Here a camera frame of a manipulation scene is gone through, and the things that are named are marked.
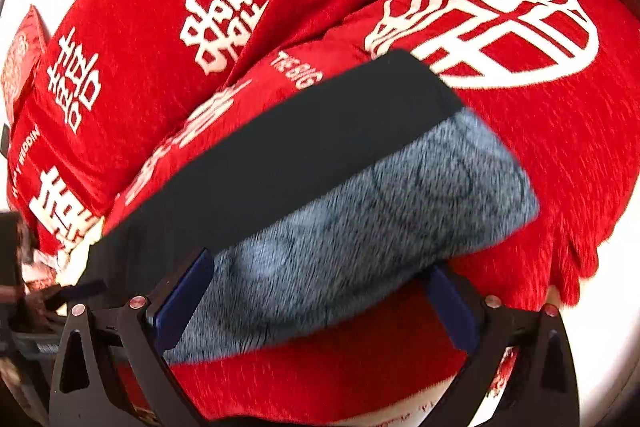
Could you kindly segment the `black and grey pants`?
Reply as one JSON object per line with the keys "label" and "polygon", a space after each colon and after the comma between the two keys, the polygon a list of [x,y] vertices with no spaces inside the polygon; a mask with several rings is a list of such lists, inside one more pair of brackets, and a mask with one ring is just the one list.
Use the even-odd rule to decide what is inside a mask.
{"label": "black and grey pants", "polygon": [[95,308],[122,306],[194,251],[164,329],[170,363],[308,335],[434,262],[534,221],[525,170],[422,62],[396,50],[296,94],[178,171],[90,249]]}

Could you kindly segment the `red pillow with white characters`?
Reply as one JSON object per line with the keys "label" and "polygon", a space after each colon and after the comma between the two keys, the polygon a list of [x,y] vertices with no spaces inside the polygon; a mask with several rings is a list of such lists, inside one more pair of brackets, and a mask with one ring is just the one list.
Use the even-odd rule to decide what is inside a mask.
{"label": "red pillow with white characters", "polygon": [[194,109],[369,1],[76,0],[50,37],[29,15],[1,77],[10,206],[71,251]]}

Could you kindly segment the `red blanket with white characters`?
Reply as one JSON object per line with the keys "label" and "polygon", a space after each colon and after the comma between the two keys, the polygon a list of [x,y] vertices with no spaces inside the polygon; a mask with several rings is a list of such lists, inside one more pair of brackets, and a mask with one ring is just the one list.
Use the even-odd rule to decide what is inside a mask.
{"label": "red blanket with white characters", "polygon": [[[501,243],[444,260],[514,308],[540,307],[550,287],[577,303],[639,176],[639,23],[620,0],[371,0],[278,46],[194,109],[117,197],[104,235],[266,110],[396,50],[487,124],[539,202],[537,218]],[[464,359],[418,273],[320,331],[219,360],[166,361],[210,421],[388,421]]]}

